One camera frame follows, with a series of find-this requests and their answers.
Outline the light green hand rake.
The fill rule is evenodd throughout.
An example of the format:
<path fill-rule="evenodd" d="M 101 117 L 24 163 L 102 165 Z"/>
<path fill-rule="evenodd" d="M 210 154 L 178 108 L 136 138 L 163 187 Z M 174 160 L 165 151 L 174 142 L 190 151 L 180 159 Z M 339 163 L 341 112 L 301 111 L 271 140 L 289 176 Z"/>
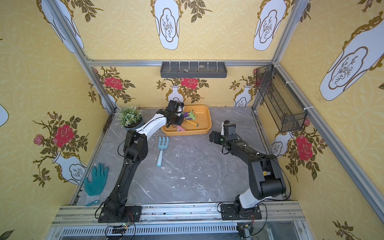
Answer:
<path fill-rule="evenodd" d="M 195 112 L 193 110 L 189 111 L 189 112 L 186 112 L 184 113 L 184 119 L 187 123 L 195 126 L 195 127 L 198 127 L 199 124 L 197 122 L 195 122 L 197 116 L 195 115 Z"/>

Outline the yellow storage tray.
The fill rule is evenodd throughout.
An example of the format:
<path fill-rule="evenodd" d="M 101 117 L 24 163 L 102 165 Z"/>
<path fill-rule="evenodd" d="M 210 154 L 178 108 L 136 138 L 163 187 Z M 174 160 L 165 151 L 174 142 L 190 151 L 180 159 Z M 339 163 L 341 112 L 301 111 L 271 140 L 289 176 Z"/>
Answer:
<path fill-rule="evenodd" d="M 193 111 L 196 116 L 195 119 L 184 119 L 181 126 L 177 127 L 162 127 L 163 133 L 169 137 L 207 134 L 212 127 L 209 108 L 204 105 L 186 105 L 184 112 L 188 113 L 190 111 Z"/>

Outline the light blue hand fork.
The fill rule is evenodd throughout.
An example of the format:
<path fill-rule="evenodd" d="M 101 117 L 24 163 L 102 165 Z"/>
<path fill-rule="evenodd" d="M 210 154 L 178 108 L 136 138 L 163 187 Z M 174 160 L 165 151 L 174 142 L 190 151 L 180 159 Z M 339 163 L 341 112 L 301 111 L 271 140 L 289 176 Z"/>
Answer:
<path fill-rule="evenodd" d="M 169 145 L 169 137 L 159 137 L 158 149 L 160 150 L 160 152 L 157 160 L 158 167 L 162 166 L 163 152 L 168 148 L 168 145 Z"/>

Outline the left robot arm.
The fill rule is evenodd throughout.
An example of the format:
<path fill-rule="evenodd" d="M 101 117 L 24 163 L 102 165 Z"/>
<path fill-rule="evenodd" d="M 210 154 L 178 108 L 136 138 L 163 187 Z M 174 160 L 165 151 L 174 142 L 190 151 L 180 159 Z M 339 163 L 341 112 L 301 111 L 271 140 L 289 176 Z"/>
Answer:
<path fill-rule="evenodd" d="M 123 147 L 124 162 L 116 185 L 102 205 L 98 222 L 122 222 L 128 218 L 125 209 L 129 189 L 135 172 L 149 152 L 148 140 L 162 127 L 180 126 L 184 121 L 185 104 L 169 101 L 168 106 L 160 109 L 146 124 L 136 130 L 129 130 Z"/>

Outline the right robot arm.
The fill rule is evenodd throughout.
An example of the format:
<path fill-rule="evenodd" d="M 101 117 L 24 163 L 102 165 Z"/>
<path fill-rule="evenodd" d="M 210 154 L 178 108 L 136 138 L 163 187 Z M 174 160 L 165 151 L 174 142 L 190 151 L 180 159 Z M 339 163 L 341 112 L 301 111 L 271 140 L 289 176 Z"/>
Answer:
<path fill-rule="evenodd" d="M 210 133 L 210 142 L 220 145 L 224 155 L 238 157 L 248 166 L 249 189 L 235 200 L 240 210 L 254 208 L 265 200 L 286 193 L 287 187 L 277 157 L 250 147 L 237 134 L 236 124 L 224 121 L 220 132 Z"/>

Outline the potted green plant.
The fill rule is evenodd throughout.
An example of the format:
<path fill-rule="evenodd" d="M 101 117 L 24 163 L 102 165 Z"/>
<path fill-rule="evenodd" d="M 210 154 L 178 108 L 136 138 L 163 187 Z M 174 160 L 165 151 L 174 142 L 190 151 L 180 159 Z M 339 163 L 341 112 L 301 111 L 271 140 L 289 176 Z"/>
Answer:
<path fill-rule="evenodd" d="M 124 106 L 118 108 L 117 117 L 119 124 L 129 129 L 138 127 L 143 121 L 142 112 L 137 107 Z"/>

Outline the green rubber glove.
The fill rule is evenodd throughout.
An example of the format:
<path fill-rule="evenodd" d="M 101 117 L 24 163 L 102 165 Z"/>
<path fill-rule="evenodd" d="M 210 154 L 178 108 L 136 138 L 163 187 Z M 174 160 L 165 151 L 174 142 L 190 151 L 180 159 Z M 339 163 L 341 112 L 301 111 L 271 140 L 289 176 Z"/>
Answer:
<path fill-rule="evenodd" d="M 97 166 L 93 166 L 91 170 L 92 180 L 88 178 L 84 180 L 85 192 L 88 196 L 100 195 L 107 183 L 109 167 L 99 163 Z"/>

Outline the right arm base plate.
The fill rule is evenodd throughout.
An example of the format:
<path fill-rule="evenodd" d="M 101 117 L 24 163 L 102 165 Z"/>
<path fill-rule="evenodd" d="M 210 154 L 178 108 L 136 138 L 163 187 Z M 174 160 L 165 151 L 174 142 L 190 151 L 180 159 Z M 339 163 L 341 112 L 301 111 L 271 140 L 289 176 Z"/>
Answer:
<path fill-rule="evenodd" d="M 224 221 L 235 221 L 235 220 L 261 220 L 262 214 L 259 207 L 250 209 L 244 209 L 240 204 L 224 204 L 219 203 L 217 210 L 221 214 L 221 218 Z"/>

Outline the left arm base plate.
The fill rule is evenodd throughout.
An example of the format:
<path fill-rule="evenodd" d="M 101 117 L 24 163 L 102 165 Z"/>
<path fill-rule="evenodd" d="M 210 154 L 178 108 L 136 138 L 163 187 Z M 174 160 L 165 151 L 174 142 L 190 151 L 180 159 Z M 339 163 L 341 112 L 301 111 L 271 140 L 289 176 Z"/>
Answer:
<path fill-rule="evenodd" d="M 142 214 L 142 206 L 121 206 L 119 209 L 110 210 L 103 207 L 98 223 L 137 223 Z"/>

